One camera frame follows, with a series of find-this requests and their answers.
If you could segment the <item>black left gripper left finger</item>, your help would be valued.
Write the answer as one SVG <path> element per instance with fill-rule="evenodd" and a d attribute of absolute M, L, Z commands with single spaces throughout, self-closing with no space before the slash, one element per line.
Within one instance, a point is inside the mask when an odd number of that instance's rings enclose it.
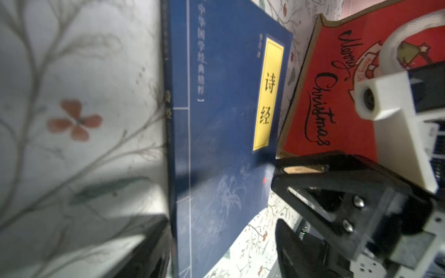
<path fill-rule="evenodd" d="M 144 239 L 108 271 L 104 278 L 165 278 L 172 240 L 167 217 L 148 217 L 142 229 Z"/>

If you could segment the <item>blue book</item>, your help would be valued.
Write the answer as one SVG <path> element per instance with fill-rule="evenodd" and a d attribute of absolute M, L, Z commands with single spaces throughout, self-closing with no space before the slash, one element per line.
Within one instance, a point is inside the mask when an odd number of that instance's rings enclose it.
<path fill-rule="evenodd" d="M 175 278 L 202 278 L 268 203 L 293 35 L 251 1 L 163 1 Z"/>

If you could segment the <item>jute canvas Christmas bag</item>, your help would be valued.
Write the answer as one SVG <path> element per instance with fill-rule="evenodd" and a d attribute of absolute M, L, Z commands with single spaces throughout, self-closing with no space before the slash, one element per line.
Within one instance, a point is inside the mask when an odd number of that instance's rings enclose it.
<path fill-rule="evenodd" d="M 402 25 L 443 1 L 384 1 L 340 21 L 318 16 L 278 151 L 343 151 L 377 160 L 372 121 L 355 111 L 354 85 L 381 76 L 381 49 Z"/>

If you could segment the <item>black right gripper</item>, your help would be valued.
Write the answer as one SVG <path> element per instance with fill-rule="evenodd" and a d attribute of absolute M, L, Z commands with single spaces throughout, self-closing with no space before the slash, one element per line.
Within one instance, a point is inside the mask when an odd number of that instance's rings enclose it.
<path fill-rule="evenodd" d="M 445 203 L 360 155 L 278 159 L 272 190 L 343 257 L 389 278 L 421 278 L 445 244 Z"/>

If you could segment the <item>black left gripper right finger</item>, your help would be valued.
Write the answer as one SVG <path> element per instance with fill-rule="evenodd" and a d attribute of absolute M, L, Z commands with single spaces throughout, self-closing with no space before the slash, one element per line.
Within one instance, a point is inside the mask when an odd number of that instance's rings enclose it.
<path fill-rule="evenodd" d="M 278 264 L 283 278 L 351 278 L 350 261 L 330 244 L 308 232 L 294 232 L 279 219 L 275 229 Z"/>

